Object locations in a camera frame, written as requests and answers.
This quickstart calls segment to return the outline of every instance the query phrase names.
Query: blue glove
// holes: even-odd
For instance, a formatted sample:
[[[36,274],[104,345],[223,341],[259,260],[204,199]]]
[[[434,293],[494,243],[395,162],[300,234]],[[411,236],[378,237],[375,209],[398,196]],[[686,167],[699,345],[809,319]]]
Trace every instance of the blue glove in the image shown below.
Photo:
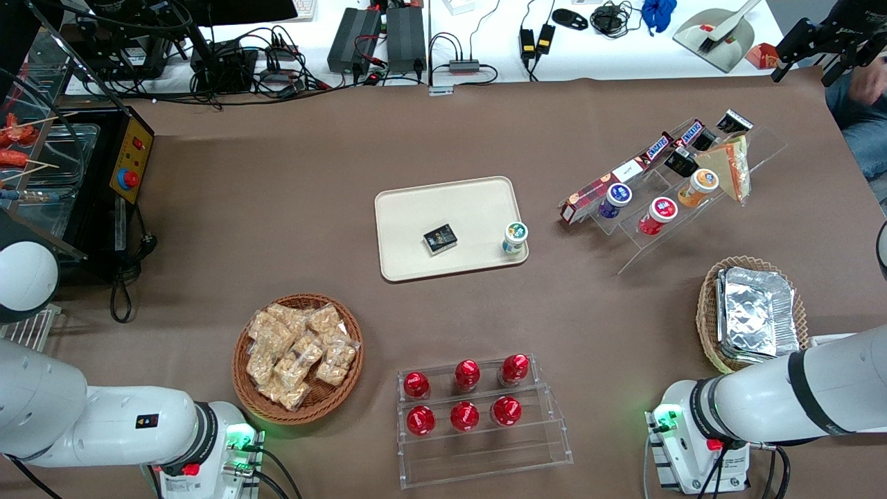
[[[665,31],[671,23],[671,13],[677,5],[678,0],[644,0],[640,15],[647,23],[650,36],[653,36],[653,28],[656,28],[656,33]]]

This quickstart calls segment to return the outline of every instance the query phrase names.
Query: brown table surface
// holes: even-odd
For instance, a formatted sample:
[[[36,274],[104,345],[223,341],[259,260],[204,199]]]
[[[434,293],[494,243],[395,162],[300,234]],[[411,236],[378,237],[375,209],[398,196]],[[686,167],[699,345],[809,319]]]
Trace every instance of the brown table surface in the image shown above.
[[[137,318],[108,289],[63,289],[46,352],[91,384],[157,384],[237,403],[235,340],[250,314],[290,293],[336,297],[357,316],[366,362],[356,390],[305,427],[263,424],[306,499],[642,497],[642,411],[680,379],[714,376],[696,335],[702,277],[751,255],[796,284],[812,334],[887,320],[874,241],[883,222],[826,109],[815,69],[767,77],[359,89],[274,106],[138,103],[158,134],[142,210],[160,244],[132,286]],[[622,236],[565,228],[557,202],[696,115],[727,107],[789,147],[753,177],[749,205],[724,200],[623,275]],[[380,274],[373,198],[383,190],[508,176],[530,228],[517,267],[391,284]],[[575,463],[401,493],[399,369],[535,353],[560,402]],[[789,497],[880,497],[887,440],[792,448]],[[755,454],[759,497],[768,457]],[[267,468],[272,477],[283,477]],[[135,467],[36,469],[66,499],[149,498]],[[653,497],[678,497],[658,488]],[[0,496],[43,493],[0,462]]]

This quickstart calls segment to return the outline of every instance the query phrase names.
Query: power supply box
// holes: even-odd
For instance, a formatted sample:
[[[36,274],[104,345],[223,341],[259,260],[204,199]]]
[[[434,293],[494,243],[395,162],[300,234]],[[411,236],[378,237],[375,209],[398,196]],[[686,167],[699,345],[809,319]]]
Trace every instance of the power supply box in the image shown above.
[[[378,36],[381,32],[381,14],[379,11],[358,10],[347,8],[341,16],[339,30],[333,39],[333,46],[326,56],[326,64],[333,73],[355,73],[365,75],[369,72],[370,61],[361,52],[372,57],[378,38],[360,38],[360,36]]]
[[[427,67],[425,59],[425,27],[422,9],[405,7],[388,9],[389,71],[391,73],[422,72]]]

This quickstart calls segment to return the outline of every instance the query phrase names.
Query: jeans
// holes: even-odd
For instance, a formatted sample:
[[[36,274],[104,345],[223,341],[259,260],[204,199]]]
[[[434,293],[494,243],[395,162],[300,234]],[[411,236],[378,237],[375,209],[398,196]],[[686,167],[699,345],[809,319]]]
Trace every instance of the jeans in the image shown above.
[[[887,97],[866,106],[850,99],[848,90],[849,73],[826,89],[826,103],[862,174],[872,179],[887,171]]]

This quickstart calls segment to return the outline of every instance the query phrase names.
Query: round wicker basket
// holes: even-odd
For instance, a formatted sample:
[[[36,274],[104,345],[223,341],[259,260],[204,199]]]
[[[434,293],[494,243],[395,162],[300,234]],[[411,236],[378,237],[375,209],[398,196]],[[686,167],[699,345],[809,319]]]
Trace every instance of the round wicker basket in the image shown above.
[[[360,334],[360,327],[357,325],[354,315],[351,314],[345,305],[330,297],[314,294],[290,295],[278,298],[274,300],[274,303],[299,309],[320,308],[326,304],[333,304],[345,322],[345,329],[348,331],[348,335],[363,345],[364,339]],[[314,366],[308,376],[308,384],[311,386],[311,390],[308,392],[308,396],[302,402],[302,405],[295,411],[286,410],[283,406],[264,398],[256,389],[252,377],[247,374],[247,362],[249,361],[247,351],[253,341],[247,335],[247,328],[248,324],[240,333],[237,345],[234,347],[232,378],[234,390],[237,392],[240,402],[256,416],[276,424],[310,423],[326,416],[339,407],[349,393],[351,393],[351,390],[354,390],[357,379],[360,377],[360,372],[364,368],[363,346],[357,350],[357,357],[354,359],[354,363],[351,364],[351,370],[345,376],[345,381],[339,386],[332,386],[316,379],[313,375],[317,366]]]
[[[721,353],[718,347],[718,304],[715,298],[718,271],[722,268],[742,267],[750,270],[759,270],[767,272],[776,272],[782,276],[789,286],[795,291],[795,303],[792,306],[792,315],[795,319],[795,329],[797,330],[797,340],[801,344],[801,349],[805,349],[810,345],[810,339],[807,336],[807,314],[804,310],[804,303],[797,294],[795,285],[775,266],[753,257],[730,257],[717,262],[703,281],[703,288],[699,291],[699,305],[696,309],[696,330],[699,332],[699,340],[703,344],[705,356],[709,358],[712,364],[722,373],[729,374],[741,368],[748,366],[745,362],[728,359]]]

